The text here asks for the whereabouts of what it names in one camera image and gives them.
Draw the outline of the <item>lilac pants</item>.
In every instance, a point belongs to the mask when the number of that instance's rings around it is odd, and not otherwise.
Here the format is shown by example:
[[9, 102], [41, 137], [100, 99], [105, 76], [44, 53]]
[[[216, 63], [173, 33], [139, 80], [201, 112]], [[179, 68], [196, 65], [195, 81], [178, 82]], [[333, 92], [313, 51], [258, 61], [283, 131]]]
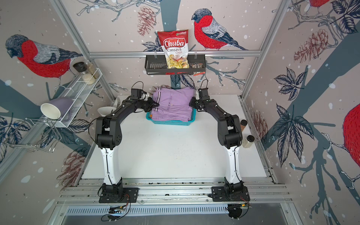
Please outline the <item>lilac pants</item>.
[[192, 88], [169, 89], [157, 87], [153, 94], [153, 100], [159, 106], [151, 111], [151, 119], [154, 121], [181, 121], [191, 120], [193, 108], [189, 106], [190, 100], [195, 96]]

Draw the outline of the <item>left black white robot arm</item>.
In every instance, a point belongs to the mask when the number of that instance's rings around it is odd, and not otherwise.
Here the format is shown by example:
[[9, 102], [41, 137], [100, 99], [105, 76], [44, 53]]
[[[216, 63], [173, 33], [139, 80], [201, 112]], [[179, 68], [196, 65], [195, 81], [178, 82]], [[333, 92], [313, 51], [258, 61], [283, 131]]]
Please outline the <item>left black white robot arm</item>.
[[137, 109], [146, 113], [159, 106], [151, 97], [135, 99], [128, 97], [114, 112], [96, 119], [95, 143], [101, 149], [104, 161], [103, 190], [107, 193], [120, 193], [122, 175], [118, 169], [118, 151], [115, 149], [122, 142], [121, 123]]

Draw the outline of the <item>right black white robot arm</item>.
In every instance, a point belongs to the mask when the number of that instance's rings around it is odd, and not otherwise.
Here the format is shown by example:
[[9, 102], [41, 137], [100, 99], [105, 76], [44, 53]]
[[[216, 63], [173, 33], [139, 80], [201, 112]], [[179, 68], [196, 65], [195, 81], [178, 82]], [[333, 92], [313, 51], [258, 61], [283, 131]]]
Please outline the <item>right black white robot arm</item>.
[[243, 141], [240, 118], [227, 113], [216, 100], [211, 99], [208, 88], [199, 89], [198, 98], [193, 97], [189, 105], [198, 112], [210, 114], [217, 121], [218, 141], [226, 150], [226, 194], [243, 192], [245, 186], [239, 172], [239, 148]]

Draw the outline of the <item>teal plastic basket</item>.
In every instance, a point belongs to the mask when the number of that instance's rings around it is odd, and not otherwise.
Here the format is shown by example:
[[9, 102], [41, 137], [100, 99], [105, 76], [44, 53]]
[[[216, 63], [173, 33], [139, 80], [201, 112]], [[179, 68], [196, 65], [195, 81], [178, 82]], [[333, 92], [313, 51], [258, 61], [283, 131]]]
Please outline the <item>teal plastic basket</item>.
[[159, 125], [189, 126], [191, 123], [193, 123], [195, 121], [196, 114], [197, 114], [196, 109], [193, 109], [191, 119], [190, 119], [190, 121], [187, 121], [187, 122], [183, 122], [183, 121], [154, 121], [152, 119], [152, 117], [151, 117], [150, 112], [147, 112], [146, 119], [153, 122], [154, 124], [159, 124]]

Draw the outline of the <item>white utensil pot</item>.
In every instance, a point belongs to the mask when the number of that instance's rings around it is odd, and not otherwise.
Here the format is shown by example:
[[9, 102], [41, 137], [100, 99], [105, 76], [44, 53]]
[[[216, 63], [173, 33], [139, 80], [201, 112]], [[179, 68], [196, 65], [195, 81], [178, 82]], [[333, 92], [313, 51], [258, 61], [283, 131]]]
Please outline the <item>white utensil pot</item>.
[[102, 117], [105, 117], [105, 116], [111, 114], [112, 112], [114, 112], [115, 110], [116, 110], [115, 107], [104, 106], [104, 107], [100, 107], [97, 111]]

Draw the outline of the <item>brown spice bottle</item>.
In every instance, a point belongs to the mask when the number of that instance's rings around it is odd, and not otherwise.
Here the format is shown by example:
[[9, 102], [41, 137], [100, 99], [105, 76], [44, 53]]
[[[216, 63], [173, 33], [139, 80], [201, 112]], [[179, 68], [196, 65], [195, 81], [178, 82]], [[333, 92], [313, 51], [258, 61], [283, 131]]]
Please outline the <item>brown spice bottle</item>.
[[245, 128], [247, 127], [247, 125], [248, 125], [248, 121], [247, 120], [241, 120], [240, 125], [241, 125], [241, 131], [243, 132], [245, 130]]

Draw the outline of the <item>red Chuba chips bag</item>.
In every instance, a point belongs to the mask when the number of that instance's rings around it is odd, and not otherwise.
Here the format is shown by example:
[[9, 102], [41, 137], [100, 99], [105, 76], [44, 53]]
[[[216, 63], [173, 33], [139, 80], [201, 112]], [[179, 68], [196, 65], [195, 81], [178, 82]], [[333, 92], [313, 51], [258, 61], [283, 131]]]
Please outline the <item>red Chuba chips bag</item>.
[[158, 38], [165, 53], [168, 68], [189, 68], [188, 30], [159, 32]]

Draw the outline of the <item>white spice bottle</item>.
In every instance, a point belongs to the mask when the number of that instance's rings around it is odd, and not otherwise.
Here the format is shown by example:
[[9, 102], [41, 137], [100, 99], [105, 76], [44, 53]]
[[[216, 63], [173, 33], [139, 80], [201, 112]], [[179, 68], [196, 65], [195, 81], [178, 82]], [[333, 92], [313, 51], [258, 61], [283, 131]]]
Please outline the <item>white spice bottle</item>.
[[246, 138], [242, 141], [243, 148], [250, 148], [252, 144], [254, 143], [255, 138], [252, 135], [248, 135]]

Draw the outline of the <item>black lid jar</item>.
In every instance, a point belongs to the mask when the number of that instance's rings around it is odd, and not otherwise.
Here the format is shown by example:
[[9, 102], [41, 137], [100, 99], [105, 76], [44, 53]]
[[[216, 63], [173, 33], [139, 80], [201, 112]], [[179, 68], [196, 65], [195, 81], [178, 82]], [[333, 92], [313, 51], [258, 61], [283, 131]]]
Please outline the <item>black lid jar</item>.
[[87, 67], [84, 62], [78, 62], [73, 65], [73, 68], [80, 74], [87, 74]]

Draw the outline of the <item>lilac white cup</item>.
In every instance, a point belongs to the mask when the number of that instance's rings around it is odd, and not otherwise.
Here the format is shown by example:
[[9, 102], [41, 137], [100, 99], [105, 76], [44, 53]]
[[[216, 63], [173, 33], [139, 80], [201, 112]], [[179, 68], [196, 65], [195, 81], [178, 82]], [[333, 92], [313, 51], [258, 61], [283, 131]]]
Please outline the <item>lilac white cup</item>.
[[40, 110], [49, 119], [62, 119], [70, 111], [73, 103], [69, 97], [60, 97], [42, 104]]

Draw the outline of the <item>black wall basket shelf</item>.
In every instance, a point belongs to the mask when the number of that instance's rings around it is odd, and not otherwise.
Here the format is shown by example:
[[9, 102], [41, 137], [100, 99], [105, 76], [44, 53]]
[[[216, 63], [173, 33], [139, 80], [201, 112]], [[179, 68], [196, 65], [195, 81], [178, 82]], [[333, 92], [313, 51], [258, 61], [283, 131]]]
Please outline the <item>black wall basket shelf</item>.
[[205, 55], [190, 54], [187, 60], [189, 68], [168, 68], [164, 55], [147, 55], [144, 67], [147, 75], [193, 75], [205, 73]]

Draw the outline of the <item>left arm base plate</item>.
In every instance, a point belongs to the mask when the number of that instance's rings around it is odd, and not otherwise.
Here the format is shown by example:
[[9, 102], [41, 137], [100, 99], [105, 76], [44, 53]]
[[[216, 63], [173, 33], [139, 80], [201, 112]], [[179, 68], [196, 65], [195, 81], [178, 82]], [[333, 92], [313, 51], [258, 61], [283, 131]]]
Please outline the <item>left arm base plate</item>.
[[115, 194], [106, 193], [102, 191], [99, 197], [99, 203], [136, 203], [138, 198], [139, 188], [127, 187], [122, 188]]

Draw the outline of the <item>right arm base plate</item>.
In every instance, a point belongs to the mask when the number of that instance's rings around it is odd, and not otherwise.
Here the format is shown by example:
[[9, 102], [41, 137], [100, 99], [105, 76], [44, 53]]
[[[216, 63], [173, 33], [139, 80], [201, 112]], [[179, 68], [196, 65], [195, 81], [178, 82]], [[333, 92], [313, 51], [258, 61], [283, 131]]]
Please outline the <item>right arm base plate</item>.
[[249, 202], [250, 196], [246, 186], [242, 191], [226, 191], [223, 186], [214, 186], [211, 188], [211, 193], [208, 194], [214, 202]]

